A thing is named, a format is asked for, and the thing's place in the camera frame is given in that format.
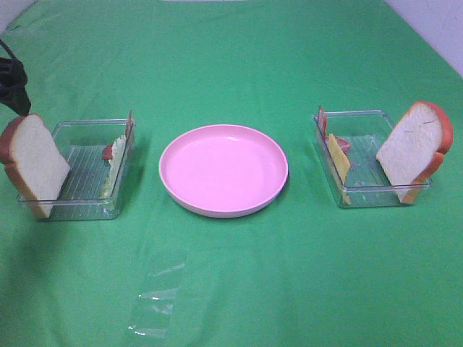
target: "cheese slice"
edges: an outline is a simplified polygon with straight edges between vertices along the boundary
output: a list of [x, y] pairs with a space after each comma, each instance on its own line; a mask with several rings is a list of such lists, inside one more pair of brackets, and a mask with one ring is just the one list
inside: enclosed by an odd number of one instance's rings
[[[328, 151], [333, 158], [334, 166], [341, 177], [342, 184], [346, 182], [346, 176], [350, 169], [350, 162], [347, 155], [342, 151], [341, 146], [339, 146], [336, 138], [333, 134], [330, 134], [328, 137]], [[342, 199], [348, 205], [351, 204], [350, 197], [347, 196], [346, 192], [342, 192]]]

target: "green surface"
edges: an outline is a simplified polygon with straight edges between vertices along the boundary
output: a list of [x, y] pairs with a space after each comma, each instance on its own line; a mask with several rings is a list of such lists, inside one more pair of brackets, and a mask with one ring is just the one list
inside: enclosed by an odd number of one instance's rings
[[[35, 222], [0, 173], [0, 345], [159, 346], [127, 328], [169, 250], [186, 257], [165, 346], [463, 345], [463, 80], [382, 1], [39, 0], [1, 38], [50, 128], [130, 109], [138, 127], [115, 220]], [[397, 121], [417, 99], [454, 125], [433, 188], [413, 207], [338, 208], [310, 114]], [[195, 215], [159, 179], [168, 143], [215, 123], [286, 152], [259, 213]]]

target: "clear plastic container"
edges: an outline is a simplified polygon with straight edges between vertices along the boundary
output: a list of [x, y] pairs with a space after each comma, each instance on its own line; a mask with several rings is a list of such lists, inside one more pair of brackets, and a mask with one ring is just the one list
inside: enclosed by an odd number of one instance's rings
[[318, 115], [313, 115], [315, 147], [339, 207], [407, 206], [409, 204], [402, 204], [399, 201], [397, 192], [411, 189], [424, 190], [431, 187], [431, 179], [423, 184], [391, 186], [389, 183], [380, 163], [376, 160], [376, 153], [394, 127], [386, 113], [373, 110], [324, 114], [327, 121], [326, 135], [333, 133], [351, 145], [347, 152], [351, 168], [345, 182], [342, 183], [322, 130], [318, 126]]
[[[111, 194], [102, 197], [103, 185], [110, 165], [102, 158], [103, 149], [125, 134], [127, 139], [121, 165]], [[130, 119], [99, 119], [63, 121], [52, 136], [59, 152], [71, 170], [56, 200], [26, 200], [18, 195], [18, 202], [26, 206], [52, 205], [50, 217], [40, 220], [112, 219], [121, 210], [121, 185], [128, 169], [134, 147], [135, 122]]]

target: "pink plastic plate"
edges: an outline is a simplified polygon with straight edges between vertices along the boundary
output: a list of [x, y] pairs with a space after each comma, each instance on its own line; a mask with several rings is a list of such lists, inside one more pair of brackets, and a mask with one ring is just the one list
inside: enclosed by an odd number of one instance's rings
[[159, 161], [159, 174], [181, 206], [200, 215], [234, 218], [272, 202], [286, 182], [288, 162], [262, 132], [218, 124], [172, 141]]

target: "bread slice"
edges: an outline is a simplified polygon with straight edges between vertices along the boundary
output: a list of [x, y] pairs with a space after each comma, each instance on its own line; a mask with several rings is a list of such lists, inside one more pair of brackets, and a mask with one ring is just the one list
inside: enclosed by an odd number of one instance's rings
[[[26, 200], [55, 200], [69, 172], [38, 114], [18, 116], [0, 137], [0, 161], [7, 176]], [[37, 218], [50, 216], [52, 205], [31, 205]]]
[[[419, 100], [405, 113], [383, 143], [376, 159], [391, 185], [422, 184], [443, 162], [450, 149], [450, 119], [434, 103]], [[398, 189], [400, 202], [411, 204], [419, 189]]]

